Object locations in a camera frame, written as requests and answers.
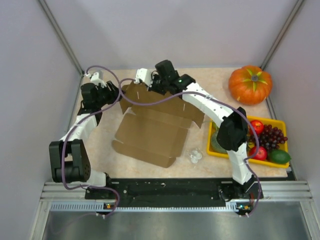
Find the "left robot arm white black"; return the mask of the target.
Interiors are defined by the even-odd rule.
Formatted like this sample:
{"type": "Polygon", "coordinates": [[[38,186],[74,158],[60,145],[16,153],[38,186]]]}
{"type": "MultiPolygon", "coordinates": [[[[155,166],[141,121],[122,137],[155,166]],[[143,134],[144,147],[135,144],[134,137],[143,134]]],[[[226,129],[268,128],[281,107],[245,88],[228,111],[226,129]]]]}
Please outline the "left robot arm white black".
{"type": "Polygon", "coordinates": [[[91,132],[99,125],[102,118],[102,107],[113,106],[119,101],[119,89],[111,82],[91,81],[81,86],[82,101],[75,123],[58,141],[49,144],[51,177],[55,183],[68,186],[78,183],[82,188],[96,188],[102,198],[109,198],[114,191],[109,175],[95,171],[85,148],[91,132]]]}

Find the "brown cardboard box sheet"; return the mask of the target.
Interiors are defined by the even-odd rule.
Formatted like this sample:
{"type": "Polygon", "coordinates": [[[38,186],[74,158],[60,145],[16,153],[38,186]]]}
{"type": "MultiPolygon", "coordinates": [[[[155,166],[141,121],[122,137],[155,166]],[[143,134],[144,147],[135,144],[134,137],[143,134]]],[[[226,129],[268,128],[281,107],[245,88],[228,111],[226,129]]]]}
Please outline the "brown cardboard box sheet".
{"type": "Polygon", "coordinates": [[[162,168],[182,154],[192,123],[202,125],[204,113],[171,94],[161,95],[140,84],[124,85],[127,99],[119,104],[123,119],[112,148],[119,154],[162,168]]]}

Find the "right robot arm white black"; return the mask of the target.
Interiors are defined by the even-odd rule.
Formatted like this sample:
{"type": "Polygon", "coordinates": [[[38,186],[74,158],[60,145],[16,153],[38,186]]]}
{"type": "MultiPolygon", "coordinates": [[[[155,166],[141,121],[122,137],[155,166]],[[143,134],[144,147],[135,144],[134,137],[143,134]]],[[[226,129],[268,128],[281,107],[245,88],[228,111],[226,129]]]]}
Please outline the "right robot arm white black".
{"type": "Polygon", "coordinates": [[[232,165],[233,192],[237,197],[245,198],[255,183],[254,174],[248,165],[249,121],[246,111],[218,101],[190,75],[179,75],[169,60],[159,62],[155,69],[156,74],[147,70],[145,73],[137,73],[136,78],[145,83],[150,91],[179,95],[213,120],[218,127],[217,142],[226,150],[232,165]]]}

